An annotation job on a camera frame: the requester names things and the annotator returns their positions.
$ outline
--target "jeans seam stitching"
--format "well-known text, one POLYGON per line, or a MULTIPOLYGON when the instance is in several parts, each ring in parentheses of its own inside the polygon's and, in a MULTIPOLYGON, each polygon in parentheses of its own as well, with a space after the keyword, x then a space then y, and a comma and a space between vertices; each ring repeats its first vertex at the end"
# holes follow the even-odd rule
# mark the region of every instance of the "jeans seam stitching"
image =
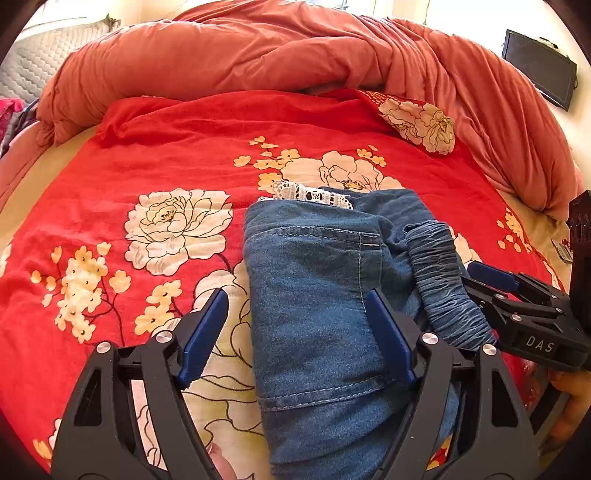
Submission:
POLYGON ((357 281, 359 283, 359 296, 361 296, 361 305, 363 305, 363 312, 367 317, 367 310, 365 309, 365 301, 363 300, 363 290, 361 288, 361 233, 359 234, 359 263, 357 267, 357 281))
MULTIPOLYGON (((268 230, 265 230, 264 232, 258 232, 255 233, 254 235, 252 235, 249 240, 256 238, 259 235, 262 235, 263 233, 267 233, 269 231, 273 231, 273 230, 287 230, 287 229, 291 229, 291 228, 319 228, 321 230, 326 230, 329 232, 340 232, 340 233, 357 233, 357 234, 362 234, 362 235, 366 235, 368 237, 371 238, 379 238, 380 234, 379 233, 370 233, 370 232, 358 232, 358 231, 354 231, 354 230, 344 230, 344 229, 339 229, 339 228, 329 228, 329 227, 324 227, 324 226, 314 226, 314 225, 293 225, 293 226, 280 226, 280 227, 274 227, 274 228, 269 228, 268 230)), ((280 233, 271 233, 270 235, 280 235, 280 233)))
POLYGON ((341 385, 340 387, 327 387, 327 388, 319 388, 318 390, 307 390, 304 392, 298 393, 291 393, 289 395, 279 395, 278 397, 258 397, 259 400, 277 400, 279 398, 287 398, 287 397, 296 397, 298 395, 306 395, 310 393, 319 393, 319 392, 327 392, 329 390, 342 390, 343 388, 354 387, 355 385, 361 385, 362 383, 367 383, 376 378, 383 377, 383 375, 374 375, 373 377, 367 378, 365 380, 360 380, 359 382, 353 382, 346 385, 341 385))
MULTIPOLYGON (((353 240, 345 240, 342 238, 334 238, 332 236, 322 236, 322 235, 311 235, 309 233, 268 233, 267 235, 275 235, 275 236, 313 236, 315 238, 326 238, 328 240, 336 240, 337 242, 346 242, 348 244, 359 244, 359 245, 364 245, 366 247, 379 247, 380 244, 366 244, 366 243, 359 243, 359 241, 353 241, 353 240)), ((249 242, 250 240, 253 240, 254 236, 250 237, 248 240, 246 240, 245 243, 249 242)))
POLYGON ((278 411, 278 410, 293 410, 294 408, 298 408, 298 407, 313 407, 315 405, 322 405, 322 404, 326 404, 326 403, 334 403, 337 401, 342 401, 342 400, 350 400, 352 398, 357 398, 357 397, 362 397, 363 395, 367 395, 369 393, 378 391, 378 390, 383 390, 385 387, 387 387, 388 385, 392 384, 396 382, 395 379, 391 379, 387 382, 384 382, 382 384, 376 385, 372 388, 368 388, 367 390, 364 390, 362 392, 357 392, 351 395, 345 395, 343 397, 337 397, 337 398, 325 398, 324 400, 315 400, 315 401, 311 401, 311 402, 303 402, 303 403, 297 403, 295 405, 287 405, 285 407, 262 407, 261 406, 261 410, 262 411, 278 411))

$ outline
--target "red floral bedspread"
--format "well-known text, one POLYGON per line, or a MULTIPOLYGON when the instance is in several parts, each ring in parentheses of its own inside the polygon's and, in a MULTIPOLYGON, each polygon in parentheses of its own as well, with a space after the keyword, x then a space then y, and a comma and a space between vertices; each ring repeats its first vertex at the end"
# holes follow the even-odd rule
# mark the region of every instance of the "red floral bedspread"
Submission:
MULTIPOLYGON (((184 398, 238 478, 270 478, 241 248, 246 209, 277 180, 411 188, 449 223, 465 264, 482 259, 556 285, 453 127, 433 105, 354 90, 113 104, 0 256, 0 408, 16 433, 49 465, 93 348, 143 343, 222 287, 228 321, 184 398)), ((510 364, 517 381, 520 365, 510 364)), ((148 457, 163 466, 141 383, 134 390, 148 457)))

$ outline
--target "blue cloth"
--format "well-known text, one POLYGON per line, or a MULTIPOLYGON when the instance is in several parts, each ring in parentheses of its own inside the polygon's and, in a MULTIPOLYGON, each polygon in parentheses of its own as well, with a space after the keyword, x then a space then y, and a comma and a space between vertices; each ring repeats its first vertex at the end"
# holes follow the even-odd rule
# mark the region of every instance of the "blue cloth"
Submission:
MULTIPOLYGON (((345 193, 353 210, 269 200, 246 213, 256 388, 278 479, 369 479, 396 434, 411 394, 368 325, 370 289, 452 345, 493 341, 447 225, 411 190, 345 193)), ((456 412, 450 389, 442 438, 456 412)))

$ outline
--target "black screen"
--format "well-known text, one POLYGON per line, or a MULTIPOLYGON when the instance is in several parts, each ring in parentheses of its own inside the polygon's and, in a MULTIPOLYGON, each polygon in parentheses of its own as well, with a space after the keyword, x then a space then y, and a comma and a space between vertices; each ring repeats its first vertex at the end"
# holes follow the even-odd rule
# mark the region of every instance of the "black screen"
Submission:
POLYGON ((576 80, 576 64, 546 45, 507 31, 503 58, 520 69, 545 97, 568 109, 576 80))

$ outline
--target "wall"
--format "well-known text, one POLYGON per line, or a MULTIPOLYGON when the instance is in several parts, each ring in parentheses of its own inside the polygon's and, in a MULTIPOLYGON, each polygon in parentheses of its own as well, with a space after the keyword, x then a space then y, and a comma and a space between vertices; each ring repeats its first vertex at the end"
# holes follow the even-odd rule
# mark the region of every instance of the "wall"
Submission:
MULTIPOLYGON (((172 18, 189 8, 211 0, 143 0, 142 21, 150 22, 160 18, 172 18)), ((348 0, 348 11, 356 15, 387 17, 392 3, 398 0, 348 0)), ((340 0, 316 0, 321 5, 336 5, 340 0)))
POLYGON ((48 0, 27 22, 18 39, 54 28, 91 23, 110 14, 123 25, 140 21, 142 0, 48 0))
MULTIPOLYGON (((397 0, 393 14, 423 23, 427 4, 428 0, 397 0)), ((591 131, 591 66, 551 7, 543 0, 431 0, 427 25, 469 38, 498 54, 508 28, 556 43, 578 65, 579 87, 568 112, 548 105, 569 139, 586 187, 591 187, 591 148, 586 143, 591 131)))

